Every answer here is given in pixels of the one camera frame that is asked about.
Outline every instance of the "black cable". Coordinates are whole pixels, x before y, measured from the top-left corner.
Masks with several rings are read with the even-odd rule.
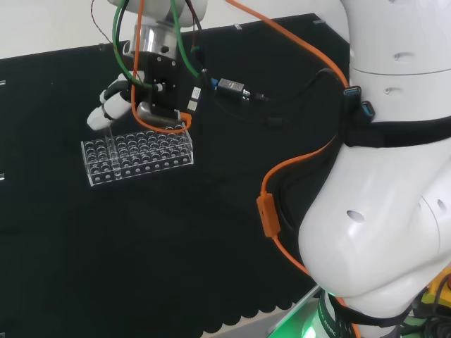
[[[413,334],[417,332],[423,332],[425,338],[451,338],[451,317],[447,315],[440,315],[438,313],[438,307],[440,305],[440,295],[443,292],[445,285],[451,274],[446,275],[440,282],[435,299],[432,305],[432,311],[429,314],[421,314],[420,318],[425,318],[426,321],[418,326],[402,324],[404,329],[402,335]]]
[[[201,26],[201,24],[200,24],[199,18],[197,17],[197,13],[196,13],[196,11],[194,10],[194,7],[193,7],[193,5],[192,5],[192,3],[191,3],[191,0],[185,0],[185,2],[186,2],[188,8],[189,8],[190,11],[191,11],[191,14],[192,14],[192,17],[194,18],[194,21],[196,22],[196,26],[197,26],[197,28],[199,29],[199,34],[202,34],[202,26]]]
[[[337,81],[339,79],[337,78],[337,75],[333,70],[330,68],[323,68],[319,70],[314,77],[312,77],[304,86],[302,86],[301,89],[297,90],[296,92],[293,92],[291,94],[278,97],[278,98],[269,98],[269,97],[262,97],[262,101],[266,104],[271,105],[279,105],[279,104],[287,104],[290,103],[300,97],[302,97],[304,94],[306,94],[320,79],[324,77],[324,75],[331,75],[333,76]]]

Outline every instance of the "black cloth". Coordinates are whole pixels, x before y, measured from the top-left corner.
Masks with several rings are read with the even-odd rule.
[[[315,20],[279,22],[347,73],[349,46]],[[263,23],[242,28],[204,30],[211,76],[280,96],[323,67]],[[190,34],[184,39],[190,46]],[[233,119],[203,100],[191,131],[193,167],[91,188],[80,142],[99,138],[86,118],[119,73],[109,45],[0,61],[0,332],[190,338],[298,301],[313,282],[264,237],[256,198],[273,166],[337,132],[335,81],[275,111],[225,102],[248,116],[286,114],[292,124],[283,130]],[[184,73],[182,106],[193,83]],[[113,133],[139,128],[128,116]],[[317,181],[325,175],[319,168]],[[314,182],[297,182],[297,220]]]

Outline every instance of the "green light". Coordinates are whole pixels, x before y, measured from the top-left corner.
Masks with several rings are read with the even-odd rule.
[[[315,338],[316,337],[316,332],[314,330],[314,328],[309,327],[307,329],[307,331],[304,333],[304,335],[302,336],[302,338]]]

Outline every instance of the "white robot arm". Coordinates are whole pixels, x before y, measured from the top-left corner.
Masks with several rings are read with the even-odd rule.
[[[342,3],[350,81],[372,103],[374,122],[450,117],[449,1]],[[451,139],[400,148],[344,145],[299,232],[315,281],[366,315],[403,313],[451,263],[450,157]],[[317,337],[328,337],[318,316],[314,327]],[[365,338],[393,331],[359,329]]]

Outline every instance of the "cable connector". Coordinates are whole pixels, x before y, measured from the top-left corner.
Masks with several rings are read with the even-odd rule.
[[[259,207],[265,236],[269,238],[277,236],[280,232],[280,223],[273,195],[266,192],[261,194],[257,199],[257,206]]]

